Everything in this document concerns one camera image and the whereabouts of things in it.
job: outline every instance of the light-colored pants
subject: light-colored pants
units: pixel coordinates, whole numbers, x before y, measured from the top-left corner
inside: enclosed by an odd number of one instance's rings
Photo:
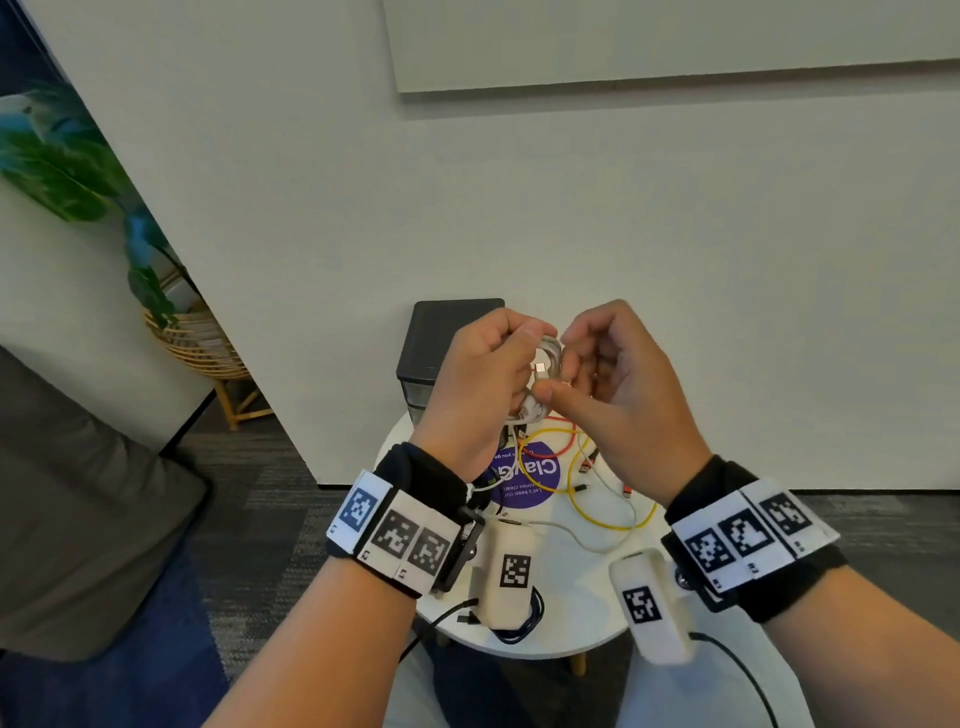
[[[688,599],[697,630],[729,647],[754,674],[782,728],[813,728],[793,671],[766,635],[739,609],[711,614]],[[433,666],[422,647],[396,673],[384,725],[448,728],[433,693]],[[658,667],[634,652],[617,728],[769,728],[759,696],[733,661],[713,644],[699,643],[689,665]]]

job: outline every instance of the gray carpet floor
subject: gray carpet floor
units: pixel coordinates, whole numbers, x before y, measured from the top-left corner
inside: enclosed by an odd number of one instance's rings
[[[230,432],[216,403],[183,437],[177,455],[214,486],[190,552],[234,679],[323,563],[324,533],[344,491],[317,488],[276,418]],[[804,500],[843,534],[856,569],[960,639],[959,496]],[[624,635],[591,651],[584,679],[573,679],[565,661],[501,666],[542,728],[613,726],[632,649]]]

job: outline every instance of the purple circle sticker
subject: purple circle sticker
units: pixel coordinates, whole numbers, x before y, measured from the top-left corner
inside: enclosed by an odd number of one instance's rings
[[[545,443],[530,443],[526,446],[531,452],[537,455],[553,455],[553,450]],[[557,457],[530,457],[530,455],[521,454],[523,458],[523,469],[541,485],[547,488],[556,488],[560,485],[560,463]],[[499,450],[493,457],[491,463],[500,477],[509,475],[508,480],[504,480],[491,491],[491,500],[504,508],[533,508],[545,502],[553,494],[544,491],[531,483],[526,475],[514,467],[514,449],[504,448]]]

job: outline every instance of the gray couch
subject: gray couch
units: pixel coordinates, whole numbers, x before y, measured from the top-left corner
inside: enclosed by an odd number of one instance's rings
[[[0,347],[0,650],[109,646],[205,492]]]

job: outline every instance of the table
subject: table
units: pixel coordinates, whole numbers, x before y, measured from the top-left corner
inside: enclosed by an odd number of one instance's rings
[[[534,434],[540,429],[554,426],[569,425],[545,420],[537,425],[529,425],[527,431],[529,434]],[[387,435],[376,456],[376,461],[379,462],[387,450],[397,443],[408,440],[412,434],[413,425],[410,417],[404,414]],[[568,439],[568,434],[550,432],[537,438],[537,443],[544,443],[556,451],[561,449]],[[532,451],[541,448],[537,443],[531,444]],[[576,447],[560,456],[559,467],[555,473],[554,465],[544,462],[540,466],[542,473],[537,473],[534,477],[539,478],[544,485],[559,482],[560,487],[563,488],[566,483],[566,468],[574,459],[574,453],[577,453]],[[494,459],[494,463],[501,461],[507,462],[502,456]],[[523,462],[525,465],[529,463],[527,470],[534,474],[536,459],[525,456]],[[558,461],[550,460],[549,462],[556,464]],[[509,456],[509,464],[513,464],[512,455]],[[601,474],[608,482],[617,482],[605,465],[600,467],[604,469]],[[578,482],[577,476],[578,473],[575,473],[574,483]],[[621,498],[615,497],[592,475],[580,477],[589,477],[590,482],[595,483],[576,495],[577,503],[587,513],[602,522],[616,525],[629,523],[633,514]],[[513,514],[518,520],[562,523],[573,529],[581,541],[597,548],[610,546],[617,539],[622,538],[622,532],[598,528],[581,518],[573,509],[566,494],[548,494],[533,486],[531,488],[535,493],[516,494],[516,497],[510,497],[501,515]],[[634,493],[632,499],[641,518],[653,506],[653,501],[639,494]],[[517,503],[530,507],[513,507]],[[537,628],[522,642],[510,645],[502,643],[487,627],[458,622],[456,615],[453,615],[440,624],[439,630],[443,634],[459,643],[493,655],[524,660],[544,660],[584,653],[612,640],[627,629],[627,622],[610,583],[608,567],[612,561],[642,548],[662,548],[660,538],[668,530],[663,520],[663,509],[658,508],[649,524],[634,531],[617,549],[603,555],[584,551],[559,528],[541,525],[533,527],[540,536],[540,552],[539,557],[533,562],[532,577],[534,586],[542,594],[544,602],[543,620]],[[450,607],[469,598],[469,580],[474,572],[471,565],[482,563],[483,546],[484,539],[481,536],[477,556],[464,567],[456,585],[449,593],[425,595],[418,600],[417,613],[422,618],[433,621]]]

